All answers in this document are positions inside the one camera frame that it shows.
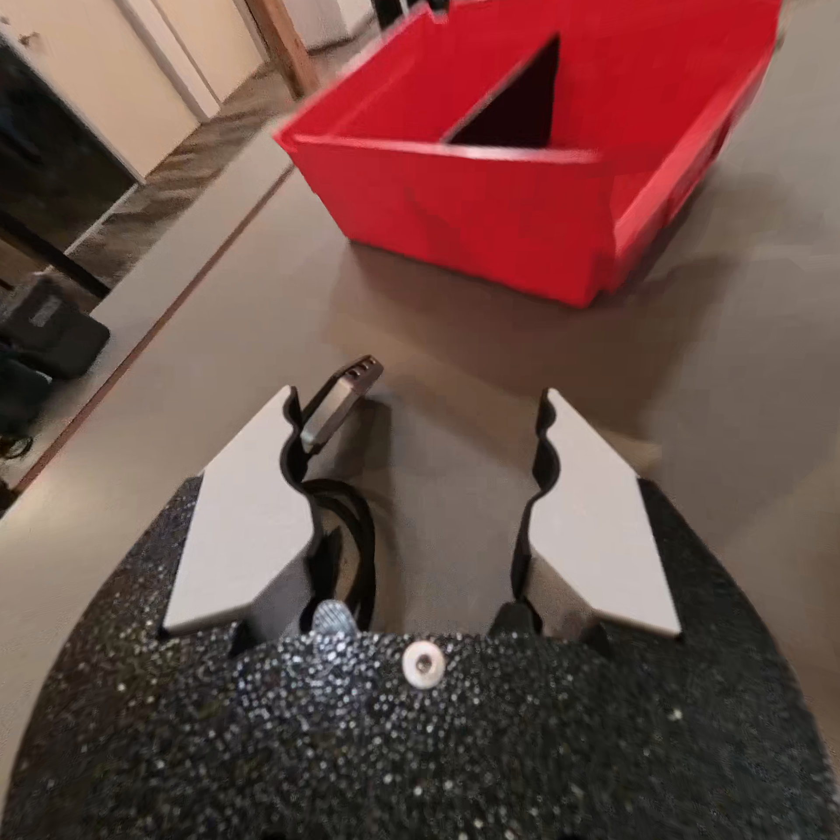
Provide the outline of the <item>black divider of red bin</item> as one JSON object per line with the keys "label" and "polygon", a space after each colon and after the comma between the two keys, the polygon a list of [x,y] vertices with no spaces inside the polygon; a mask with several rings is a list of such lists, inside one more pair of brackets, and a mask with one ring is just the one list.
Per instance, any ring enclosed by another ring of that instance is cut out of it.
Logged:
{"label": "black divider of red bin", "polygon": [[543,150],[553,125],[560,33],[521,59],[441,138],[446,145]]}

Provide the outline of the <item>red plastic bin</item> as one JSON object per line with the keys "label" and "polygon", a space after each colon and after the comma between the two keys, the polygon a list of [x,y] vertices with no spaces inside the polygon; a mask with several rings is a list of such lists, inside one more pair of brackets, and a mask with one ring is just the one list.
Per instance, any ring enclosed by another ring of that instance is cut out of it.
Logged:
{"label": "red plastic bin", "polygon": [[[773,57],[781,2],[451,2],[391,26],[275,134],[345,237],[588,307],[717,159]],[[442,136],[562,38],[543,150]]]}

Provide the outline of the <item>white low cabinet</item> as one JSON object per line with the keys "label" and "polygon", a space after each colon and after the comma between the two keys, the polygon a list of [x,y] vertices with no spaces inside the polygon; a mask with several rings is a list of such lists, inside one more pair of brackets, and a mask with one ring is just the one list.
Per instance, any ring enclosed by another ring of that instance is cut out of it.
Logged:
{"label": "white low cabinet", "polygon": [[244,2],[1,9],[2,40],[139,183],[267,59]]}

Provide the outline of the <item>wooden beam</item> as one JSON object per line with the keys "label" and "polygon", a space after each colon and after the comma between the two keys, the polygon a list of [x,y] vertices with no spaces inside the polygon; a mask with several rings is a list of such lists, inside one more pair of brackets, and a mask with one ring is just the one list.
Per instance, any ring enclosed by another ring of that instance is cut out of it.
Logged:
{"label": "wooden beam", "polygon": [[282,1],[246,1],[273,62],[296,99],[320,87],[310,56]]}

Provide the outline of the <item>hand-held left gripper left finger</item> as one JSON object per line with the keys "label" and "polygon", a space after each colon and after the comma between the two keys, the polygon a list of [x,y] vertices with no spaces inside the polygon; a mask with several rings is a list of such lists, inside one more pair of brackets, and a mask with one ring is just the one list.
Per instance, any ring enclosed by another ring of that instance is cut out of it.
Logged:
{"label": "hand-held left gripper left finger", "polygon": [[313,596],[312,503],[291,475],[298,393],[282,387],[200,474],[162,629],[178,637],[241,622],[257,640],[296,634]]}

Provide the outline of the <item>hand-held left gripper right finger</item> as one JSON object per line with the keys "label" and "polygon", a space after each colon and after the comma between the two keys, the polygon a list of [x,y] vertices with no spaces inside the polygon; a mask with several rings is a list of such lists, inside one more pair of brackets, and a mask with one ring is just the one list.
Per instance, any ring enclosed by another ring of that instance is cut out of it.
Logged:
{"label": "hand-held left gripper right finger", "polygon": [[511,561],[513,600],[546,637],[601,621],[664,638],[681,623],[641,479],[552,387],[541,394],[532,475]]}

